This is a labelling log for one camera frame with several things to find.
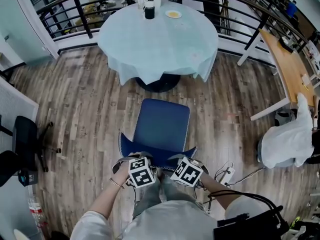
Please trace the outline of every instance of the gray pants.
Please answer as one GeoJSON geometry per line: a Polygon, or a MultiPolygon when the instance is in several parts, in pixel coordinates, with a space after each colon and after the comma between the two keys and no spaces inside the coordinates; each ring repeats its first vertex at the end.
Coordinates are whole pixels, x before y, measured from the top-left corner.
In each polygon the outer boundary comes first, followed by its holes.
{"type": "MultiPolygon", "coordinates": [[[[156,178],[156,181],[154,184],[149,185],[144,193],[143,198],[140,202],[135,206],[133,210],[133,218],[140,215],[144,210],[156,206],[158,204],[161,204],[161,200],[159,197],[159,190],[161,187],[161,182],[156,178]]],[[[200,209],[202,209],[202,206],[200,203],[197,202],[196,199],[191,197],[188,194],[180,192],[173,184],[172,180],[165,176],[162,181],[162,188],[164,191],[164,194],[166,196],[167,201],[171,200],[183,200],[183,201],[189,201],[197,205],[200,209]]]]}

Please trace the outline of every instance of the light blue tablecloth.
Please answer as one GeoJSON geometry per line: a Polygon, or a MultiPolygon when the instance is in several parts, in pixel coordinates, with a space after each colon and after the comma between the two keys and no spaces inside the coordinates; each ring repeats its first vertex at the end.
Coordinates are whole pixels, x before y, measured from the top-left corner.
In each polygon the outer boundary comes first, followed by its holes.
{"type": "Polygon", "coordinates": [[[200,12],[162,0],[154,19],[145,19],[138,4],[111,15],[100,29],[98,45],[121,85],[135,77],[150,84],[163,73],[200,75],[206,81],[217,55],[218,33],[200,12]],[[182,17],[169,18],[168,10],[182,17]]]}

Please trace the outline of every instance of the table base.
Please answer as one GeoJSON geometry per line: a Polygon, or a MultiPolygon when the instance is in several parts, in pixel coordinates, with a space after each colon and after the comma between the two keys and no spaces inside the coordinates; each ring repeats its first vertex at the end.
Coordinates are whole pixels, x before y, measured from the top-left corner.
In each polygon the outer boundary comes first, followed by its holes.
{"type": "Polygon", "coordinates": [[[181,76],[178,74],[163,74],[158,81],[149,84],[145,84],[139,77],[136,77],[135,80],[137,84],[146,91],[152,93],[163,93],[175,87],[179,83],[180,77],[181,76]]]}

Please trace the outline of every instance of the wooden floor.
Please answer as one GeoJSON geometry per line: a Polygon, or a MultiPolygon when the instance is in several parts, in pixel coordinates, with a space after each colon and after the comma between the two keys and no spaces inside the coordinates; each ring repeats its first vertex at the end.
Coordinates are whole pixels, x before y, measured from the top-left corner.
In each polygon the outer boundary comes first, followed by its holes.
{"type": "MultiPolygon", "coordinates": [[[[169,92],[150,93],[134,79],[120,85],[118,74],[108,68],[108,59],[96,46],[65,51],[54,62],[17,69],[11,82],[39,103],[36,123],[54,127],[47,146],[62,148],[61,154],[45,152],[48,173],[40,173],[37,194],[53,230],[70,235],[111,176],[120,158],[118,133],[132,138],[140,105],[145,98],[180,103],[190,108],[187,148],[198,146],[197,158],[214,176],[227,161],[233,161],[233,181],[256,170],[255,146],[273,126],[273,116],[250,121],[250,116],[284,97],[278,76],[268,66],[219,52],[207,82],[183,76],[169,92]]],[[[317,182],[317,165],[274,168],[259,172],[234,185],[235,190],[257,193],[283,205],[291,222],[309,213],[308,194],[317,182]]],[[[193,194],[190,188],[184,191],[193,194]]],[[[197,190],[197,198],[206,194],[197,190]]],[[[126,187],[118,195],[109,219],[118,237],[132,219],[134,192],[126,187]]],[[[214,203],[211,215],[221,218],[214,203]]]]}

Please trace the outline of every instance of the plastic bottle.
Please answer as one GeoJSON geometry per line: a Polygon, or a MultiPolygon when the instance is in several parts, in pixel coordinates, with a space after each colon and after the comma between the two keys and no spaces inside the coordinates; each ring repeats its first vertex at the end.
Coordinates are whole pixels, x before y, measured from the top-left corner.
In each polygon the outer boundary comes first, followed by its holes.
{"type": "Polygon", "coordinates": [[[314,130],[318,129],[318,116],[315,116],[313,119],[313,129],[314,130]]]}
{"type": "Polygon", "coordinates": [[[35,224],[38,227],[39,231],[42,233],[42,239],[49,239],[49,225],[47,223],[47,218],[42,210],[38,197],[36,197],[35,195],[30,196],[28,199],[28,204],[35,224]]]}

